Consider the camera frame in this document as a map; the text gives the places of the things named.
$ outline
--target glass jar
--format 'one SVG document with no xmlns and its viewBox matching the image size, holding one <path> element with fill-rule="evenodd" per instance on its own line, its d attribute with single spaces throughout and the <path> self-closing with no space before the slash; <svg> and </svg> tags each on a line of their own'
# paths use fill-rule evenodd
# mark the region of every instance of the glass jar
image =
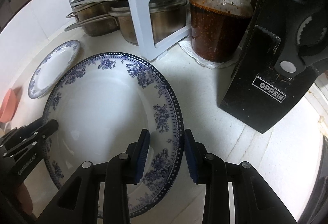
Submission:
<svg viewBox="0 0 328 224">
<path fill-rule="evenodd" d="M 253 16 L 247 0 L 190 0 L 192 48 L 202 58 L 232 58 Z"/>
</svg>

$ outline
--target small plate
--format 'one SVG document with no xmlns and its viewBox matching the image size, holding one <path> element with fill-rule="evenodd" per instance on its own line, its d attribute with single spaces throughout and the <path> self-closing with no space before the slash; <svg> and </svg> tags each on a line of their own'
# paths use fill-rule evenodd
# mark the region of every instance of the small plate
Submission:
<svg viewBox="0 0 328 224">
<path fill-rule="evenodd" d="M 40 63 L 28 86 L 31 99 L 45 95 L 72 65 L 80 49 L 80 42 L 68 41 L 55 48 Z"/>
<path fill-rule="evenodd" d="M 183 155 L 180 107 L 167 80 L 142 58 L 103 53 L 81 61 L 51 92 L 43 119 L 59 124 L 44 147 L 58 188 L 84 161 L 103 163 L 125 152 L 143 128 L 150 132 L 150 148 L 143 178 L 128 185 L 130 217 L 156 205 L 177 176 Z"/>
</svg>

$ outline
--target metal screw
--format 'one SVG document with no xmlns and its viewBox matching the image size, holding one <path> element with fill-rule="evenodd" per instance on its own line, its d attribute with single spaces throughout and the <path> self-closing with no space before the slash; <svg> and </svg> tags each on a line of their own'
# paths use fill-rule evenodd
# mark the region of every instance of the metal screw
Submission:
<svg viewBox="0 0 328 224">
<path fill-rule="evenodd" d="M 213 159 L 214 159 L 214 155 L 211 154 L 211 153 L 207 153 L 207 154 L 205 155 L 205 158 L 208 159 L 208 160 L 213 160 Z"/>
<path fill-rule="evenodd" d="M 119 157 L 119 159 L 124 160 L 124 159 L 127 159 L 129 157 L 129 155 L 127 153 L 121 153 L 121 154 L 119 154 L 118 157 Z"/>
<path fill-rule="evenodd" d="M 91 162 L 90 161 L 85 161 L 82 163 L 82 167 L 83 168 L 89 168 L 91 166 Z"/>
<path fill-rule="evenodd" d="M 252 166 L 249 162 L 243 162 L 241 165 L 243 166 L 243 168 L 251 168 Z"/>
</svg>

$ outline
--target dotted border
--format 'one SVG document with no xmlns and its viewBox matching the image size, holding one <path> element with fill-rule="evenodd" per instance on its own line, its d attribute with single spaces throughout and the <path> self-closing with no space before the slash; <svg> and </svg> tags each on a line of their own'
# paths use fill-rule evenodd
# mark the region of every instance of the dotted border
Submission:
<svg viewBox="0 0 328 224">
<path fill-rule="evenodd" d="M 171 168 L 170 174 L 168 175 L 168 179 L 169 181 L 167 181 L 166 185 L 163 186 L 157 195 L 155 195 L 154 200 L 151 204 L 148 204 L 138 210 L 135 210 L 133 212 L 130 213 L 130 218 L 133 218 L 135 216 L 141 215 L 145 212 L 147 212 L 148 210 L 150 210 L 152 207 L 154 207 L 155 205 L 157 205 L 159 203 L 160 200 L 162 200 L 162 198 L 166 195 L 166 193 L 169 191 L 169 189 L 171 188 L 173 182 L 175 181 L 178 171 L 180 169 L 181 166 L 181 160 L 182 160 L 182 156 L 183 156 L 183 150 L 184 150 L 184 127 L 183 127 L 183 120 L 182 120 L 182 114 L 181 114 L 181 109 L 179 106 L 179 103 L 176 99 L 175 93 L 172 90 L 171 85 L 168 83 L 168 81 L 165 79 L 165 77 L 162 75 L 162 73 L 160 73 L 152 64 L 150 64 L 148 61 L 132 55 L 132 54 L 128 54 L 128 53 L 123 53 L 123 52 L 107 52 L 107 53 L 102 53 L 102 54 L 97 54 L 94 56 L 90 56 L 84 60 L 82 60 L 81 62 L 79 62 L 78 64 L 76 64 L 74 67 L 72 67 L 68 72 L 65 73 L 65 75 L 63 75 L 63 77 L 59 80 L 59 82 L 55 85 L 55 87 L 53 88 L 52 92 L 50 93 L 48 100 L 46 102 L 44 111 L 43 111 L 43 119 L 45 118 L 45 112 L 48 111 L 49 106 L 50 106 L 50 101 L 53 99 L 54 94 L 57 92 L 58 87 L 60 87 L 62 85 L 62 82 L 65 80 L 66 76 L 71 73 L 71 71 L 75 70 L 75 68 L 77 68 L 78 66 L 80 66 L 81 64 L 91 60 L 91 59 L 96 59 L 98 57 L 102 57 L 102 56 L 126 56 L 128 59 L 132 59 L 136 62 L 141 63 L 142 65 L 148 67 L 154 74 L 155 76 L 157 76 L 158 80 L 162 82 L 162 84 L 164 84 L 166 86 L 166 90 L 168 95 L 170 96 L 171 99 L 171 105 L 173 108 L 173 112 L 175 113 L 175 118 L 176 118 L 176 132 L 179 135 L 179 145 L 178 145 L 178 151 L 175 155 L 175 159 L 173 162 L 173 166 Z M 58 182 L 58 180 L 56 179 L 56 177 L 54 176 L 54 172 L 52 171 L 52 167 L 50 165 L 50 162 L 48 159 L 44 158 L 44 162 L 46 164 L 47 170 L 50 174 L 51 179 L 53 180 L 54 184 L 56 185 L 56 187 L 58 189 L 61 188 L 61 184 Z"/>
</svg>

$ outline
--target plate rim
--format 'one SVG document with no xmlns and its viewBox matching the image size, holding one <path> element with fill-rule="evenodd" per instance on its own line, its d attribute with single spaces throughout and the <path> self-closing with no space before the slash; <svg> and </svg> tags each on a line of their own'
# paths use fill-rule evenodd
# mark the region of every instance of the plate rim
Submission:
<svg viewBox="0 0 328 224">
<path fill-rule="evenodd" d="M 124 52 L 118 52 L 118 51 L 112 51 L 112 52 L 105 52 L 105 53 L 100 53 L 100 54 L 96 54 L 93 56 L 89 56 L 85 59 L 83 59 L 82 61 L 78 62 L 78 64 L 76 64 L 75 66 L 73 66 L 69 71 L 67 71 L 62 77 L 61 79 L 57 82 L 57 84 L 55 85 L 55 87 L 52 89 L 47 102 L 45 104 L 44 110 L 43 110 L 43 114 L 42 114 L 42 119 L 43 119 L 43 124 L 45 124 L 45 120 L 47 119 L 47 115 L 46 115 L 46 111 L 48 111 L 49 107 L 51 106 L 50 102 L 53 99 L 54 94 L 57 92 L 57 89 L 59 87 L 62 86 L 62 82 L 65 80 L 66 76 L 71 73 L 72 71 L 74 71 L 78 66 L 80 66 L 81 64 L 101 57 L 101 56 L 126 56 L 127 58 L 133 59 L 135 62 L 139 62 L 139 64 L 142 64 L 144 66 L 147 66 L 153 73 L 155 73 L 155 75 L 158 76 L 158 79 L 166 86 L 166 90 L 167 90 L 167 94 L 168 96 L 170 96 L 171 99 L 171 103 L 173 105 L 173 112 L 174 112 L 174 116 L 176 119 L 176 133 L 177 136 L 179 138 L 179 144 L 177 146 L 178 151 L 175 154 L 174 160 L 173 160 L 173 165 L 170 169 L 170 172 L 168 174 L 167 177 L 167 181 L 166 184 L 164 186 L 162 186 L 162 188 L 159 190 L 159 192 L 157 193 L 157 195 L 155 197 L 152 198 L 153 202 L 149 203 L 147 205 L 145 205 L 142 209 L 137 209 L 135 211 L 133 211 L 132 213 L 130 213 L 130 218 L 136 217 L 138 215 L 141 215 L 145 212 L 147 212 L 148 210 L 150 210 L 151 208 L 153 208 L 155 205 L 157 205 L 162 199 L 163 197 L 165 197 L 165 195 L 167 194 L 167 192 L 170 190 L 170 188 L 172 187 L 178 173 L 181 167 L 181 162 L 182 162 L 182 158 L 183 158 L 183 153 L 184 153 L 184 125 L 183 125 L 183 117 L 182 117 L 182 112 L 181 112 L 181 108 L 178 102 L 178 99 L 171 87 L 171 85 L 168 83 L 168 81 L 166 80 L 166 78 L 163 76 L 163 74 L 154 66 L 152 65 L 150 62 L 148 62 L 147 60 L 133 55 L 133 54 L 129 54 L 129 53 L 124 53 Z M 53 183 L 55 184 L 55 186 L 60 189 L 61 188 L 61 183 L 58 181 L 57 177 L 55 176 L 55 173 L 50 165 L 50 161 L 47 158 L 47 155 L 45 154 L 45 157 L 43 158 L 46 168 L 48 170 L 48 173 L 51 177 L 51 180 L 53 181 Z"/>
<path fill-rule="evenodd" d="M 77 49 L 76 49 L 76 50 L 73 49 L 74 53 L 73 53 L 71 59 L 68 61 L 67 65 L 66 65 L 65 68 L 60 72 L 60 74 L 59 74 L 59 75 L 58 75 L 58 76 L 57 76 L 57 77 L 51 82 L 51 84 L 49 84 L 47 87 L 45 87 L 44 89 L 42 89 L 37 95 L 33 95 L 33 94 L 31 93 L 31 92 L 32 92 L 32 88 L 33 88 L 33 86 L 32 86 L 32 81 L 33 81 L 34 78 L 37 76 L 37 71 L 38 71 L 38 69 L 41 68 L 41 66 L 43 65 L 43 62 L 44 62 L 45 60 L 48 60 L 48 59 L 50 59 L 50 58 L 52 57 L 52 54 L 55 53 L 55 52 L 57 51 L 58 48 L 60 48 L 60 47 L 62 47 L 62 46 L 64 46 L 64 45 L 66 45 L 66 43 L 68 43 L 68 42 L 76 42 L 76 43 L 77 43 Z M 62 43 L 61 45 L 57 46 L 57 47 L 56 47 L 55 49 L 53 49 L 50 53 L 48 53 L 48 54 L 46 55 L 45 58 L 43 58 L 43 60 L 40 62 L 40 64 L 39 64 L 39 65 L 37 66 L 37 68 L 35 69 L 35 71 L 34 71 L 32 77 L 31 77 L 30 83 L 28 84 L 27 94 L 28 94 L 29 98 L 31 98 L 31 99 L 36 99 L 36 98 L 42 97 L 44 94 L 46 94 L 46 93 L 51 89 L 51 87 L 53 87 L 54 83 L 55 83 L 56 81 L 58 81 L 58 80 L 64 75 L 65 70 L 66 70 L 68 67 L 70 67 L 70 66 L 72 65 L 72 63 L 74 62 L 74 60 L 75 60 L 75 58 L 76 58 L 76 56 L 77 56 L 77 54 L 78 54 L 78 52 L 79 52 L 79 50 L 80 50 L 80 46 L 81 46 L 80 41 L 78 41 L 78 40 L 69 40 L 69 41 L 67 41 L 67 42 L 65 42 L 65 43 Z"/>
</svg>

